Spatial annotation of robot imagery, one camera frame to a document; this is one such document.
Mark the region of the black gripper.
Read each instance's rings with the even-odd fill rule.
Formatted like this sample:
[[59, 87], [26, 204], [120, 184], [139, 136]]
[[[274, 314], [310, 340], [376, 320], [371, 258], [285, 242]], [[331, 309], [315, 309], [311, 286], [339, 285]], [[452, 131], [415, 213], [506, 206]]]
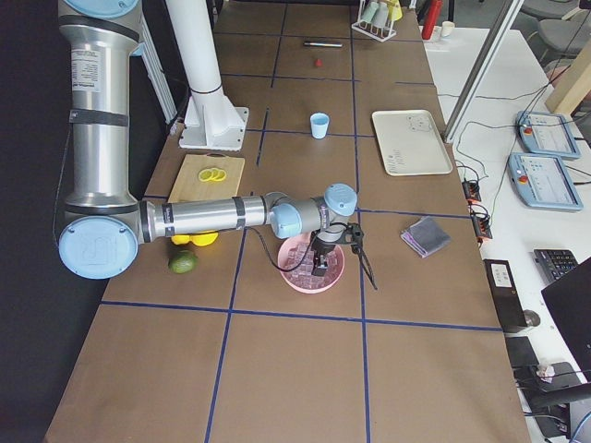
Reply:
[[314, 233], [311, 235], [311, 250], [313, 251], [312, 275], [324, 277], [328, 270], [328, 255], [337, 244], [341, 243], [342, 233]]

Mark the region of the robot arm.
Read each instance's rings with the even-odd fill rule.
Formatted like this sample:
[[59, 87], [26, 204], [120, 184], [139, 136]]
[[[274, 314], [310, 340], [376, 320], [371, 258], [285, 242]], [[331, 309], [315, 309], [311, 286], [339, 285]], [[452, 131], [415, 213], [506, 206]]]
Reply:
[[187, 75], [187, 113], [167, 138], [145, 197], [128, 187], [129, 62], [141, 54], [156, 90], [165, 82], [139, 1], [62, 1], [58, 23], [71, 52], [72, 141], [66, 155], [74, 185], [56, 245], [64, 265], [102, 280], [126, 270], [139, 246], [160, 237], [271, 226], [282, 239], [310, 234], [315, 274], [328, 268], [339, 244], [360, 246], [350, 218], [356, 191], [329, 186], [320, 197], [282, 192], [242, 197], [244, 160], [238, 152], [248, 109], [223, 91], [208, 8], [170, 1], [166, 9]]

